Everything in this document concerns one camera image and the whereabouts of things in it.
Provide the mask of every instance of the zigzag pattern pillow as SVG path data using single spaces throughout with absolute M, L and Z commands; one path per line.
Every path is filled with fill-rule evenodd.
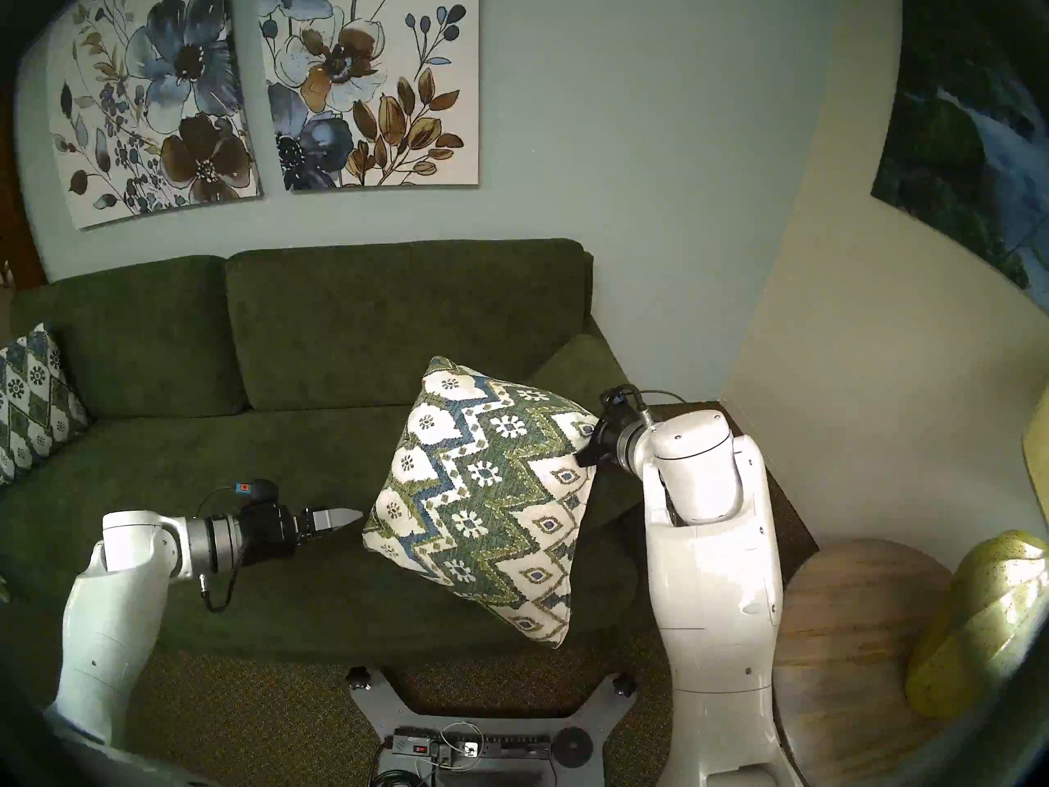
M 43 324 L 0 349 L 0 486 L 39 465 L 87 424 Z
M 549 391 L 434 358 L 364 526 L 365 547 L 560 645 L 594 481 L 575 453 L 596 423 Z

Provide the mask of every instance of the white cable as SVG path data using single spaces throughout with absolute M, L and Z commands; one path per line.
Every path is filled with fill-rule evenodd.
M 446 745 L 448 745 L 455 752 L 461 753 L 462 756 L 466 757 L 466 749 L 462 748 L 462 747 L 455 747 L 455 745 L 453 745 L 451 742 L 448 741 L 448 737 L 445 736 L 445 731 L 448 730 L 448 728 L 455 727 L 456 725 L 466 725 L 467 727 L 471 727 L 474 730 L 476 730 L 477 731 L 477 736 L 480 737 L 480 746 L 477 748 L 477 756 L 475 757 L 474 763 L 472 765 L 470 765 L 469 767 L 449 767 L 446 764 L 440 764 L 438 762 L 434 762 L 432 759 L 430 759 L 430 760 L 427 760 L 430 763 L 430 772 L 428 772 L 426 774 L 427 778 L 429 775 L 431 775 L 434 770 L 451 770 L 453 772 L 462 773 L 462 772 L 466 772 L 467 770 L 472 770 L 474 767 L 476 767 L 477 765 L 480 764 L 480 753 L 485 749 L 485 731 L 481 730 L 476 725 L 474 725 L 472 722 L 465 722 L 463 720 L 459 720 L 457 722 L 452 722 L 452 723 L 450 723 L 448 725 L 445 725 L 444 728 L 441 729 L 441 741 L 444 742 Z M 426 780 L 423 778 L 423 774 L 421 772 L 419 772 L 419 762 L 420 762 L 420 760 L 415 759 L 415 775 L 419 777 L 420 781 L 425 782 Z

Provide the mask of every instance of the blue flower painting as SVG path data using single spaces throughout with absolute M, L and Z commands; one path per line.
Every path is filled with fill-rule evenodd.
M 285 189 L 477 183 L 477 0 L 257 3 Z
M 73 224 L 259 194 L 229 0 L 76 0 L 48 40 Z

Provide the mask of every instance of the green couch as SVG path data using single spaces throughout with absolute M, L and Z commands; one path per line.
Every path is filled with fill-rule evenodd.
M 56 620 L 107 512 L 192 516 L 209 491 L 258 476 L 295 510 L 369 510 L 434 355 L 597 410 L 598 393 L 625 379 L 590 315 L 592 267 L 568 240 L 296 248 L 188 256 L 19 294 L 16 335 L 52 326 L 97 422 L 0 489 L 0 575 L 16 600 Z M 616 624 L 640 594 L 643 559 L 622 518 L 640 501 L 636 481 L 599 471 L 570 637 Z M 235 508 L 223 492 L 205 513 Z M 159 646 L 384 662 L 529 644 L 365 551 L 360 528 L 248 568 L 222 615 L 205 611 L 194 583 L 172 587 Z

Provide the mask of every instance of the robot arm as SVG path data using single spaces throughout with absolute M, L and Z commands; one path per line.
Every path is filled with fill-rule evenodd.
M 648 589 L 673 682 L 660 787 L 799 787 L 772 720 L 783 581 L 761 451 L 719 411 L 655 423 L 633 387 L 602 397 L 577 461 L 619 465 L 644 489 Z
M 177 572 L 177 539 L 157 513 L 110 513 L 103 540 L 77 576 L 62 618 L 62 675 L 48 715 L 112 744 L 153 651 Z
M 119 744 L 171 582 L 197 576 L 209 611 L 221 612 L 224 604 L 211 605 L 208 574 L 291 556 L 304 541 L 363 515 L 346 508 L 293 515 L 277 504 L 277 486 L 264 480 L 235 490 L 251 498 L 236 516 L 186 519 L 129 510 L 103 517 L 102 540 L 66 601 L 62 674 L 49 719 L 100 744 Z

